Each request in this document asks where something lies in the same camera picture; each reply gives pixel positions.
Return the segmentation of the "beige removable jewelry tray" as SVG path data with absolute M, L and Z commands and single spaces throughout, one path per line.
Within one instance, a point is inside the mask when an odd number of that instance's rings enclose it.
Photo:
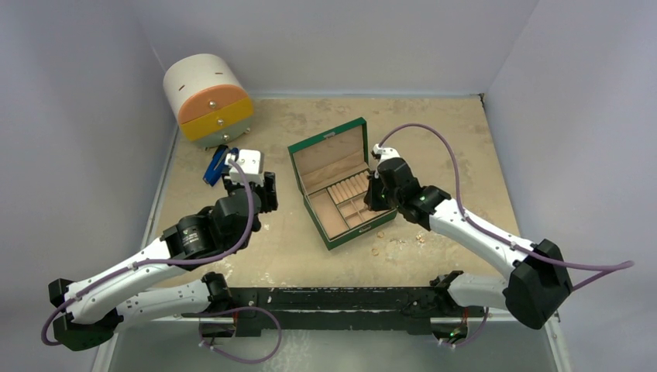
M 383 212 L 372 211 L 366 206 L 365 196 L 369 185 L 367 177 L 369 174 L 364 170 L 327 188 L 328 194 L 349 228 L 355 228 L 383 214 Z

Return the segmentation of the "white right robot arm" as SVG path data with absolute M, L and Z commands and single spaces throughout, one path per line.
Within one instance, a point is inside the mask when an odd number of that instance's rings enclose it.
M 365 201 L 368 209 L 394 209 L 409 222 L 445 236 L 490 264 L 502 278 L 450 274 L 435 294 L 436 308 L 454 315 L 466 306 L 510 312 L 540 329 L 570 296 L 573 284 L 560 248 L 548 239 L 533 243 L 484 219 L 461 212 L 457 200 L 436 186 L 422 186 L 401 157 L 377 155 Z

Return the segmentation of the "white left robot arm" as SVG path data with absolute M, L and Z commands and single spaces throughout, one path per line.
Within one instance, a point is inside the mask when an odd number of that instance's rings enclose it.
M 55 309 L 41 329 L 42 343 L 82 351 L 134 324 L 174 313 L 226 314 L 231 296 L 219 274 L 173 291 L 154 287 L 247 248 L 261 228 L 258 215 L 277 210 L 273 172 L 256 181 L 226 175 L 224 185 L 227 196 L 181 218 L 134 256 L 81 281 L 50 282 L 48 295 Z

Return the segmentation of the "green jewelry box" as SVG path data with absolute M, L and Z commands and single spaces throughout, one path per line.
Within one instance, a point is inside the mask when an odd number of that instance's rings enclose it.
M 360 117 L 290 145 L 295 180 L 303 203 L 327 250 L 333 250 L 397 216 L 394 210 L 355 228 L 349 228 L 327 188 L 339 181 L 370 172 L 367 122 Z

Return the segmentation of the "blue hand tool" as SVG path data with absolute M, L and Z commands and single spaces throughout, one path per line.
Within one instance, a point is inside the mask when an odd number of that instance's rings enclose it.
M 228 155 L 237 155 L 238 152 L 239 150 L 235 147 L 219 145 L 212 155 L 202 180 L 210 187 L 214 187 L 222 176 L 229 172 L 227 170 L 228 165 L 225 163 L 226 157 Z

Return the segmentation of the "white round drawer cabinet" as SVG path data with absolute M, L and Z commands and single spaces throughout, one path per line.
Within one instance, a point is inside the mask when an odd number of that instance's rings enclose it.
M 221 57 L 179 60 L 165 72 L 163 90 L 181 133 L 198 147 L 226 144 L 251 129 L 253 100 Z

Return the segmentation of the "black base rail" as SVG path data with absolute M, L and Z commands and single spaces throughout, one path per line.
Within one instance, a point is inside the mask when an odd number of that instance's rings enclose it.
M 202 310 L 232 321 L 238 337 L 265 329 L 404 331 L 409 335 L 463 336 L 480 306 L 464 308 L 436 287 L 230 288 Z

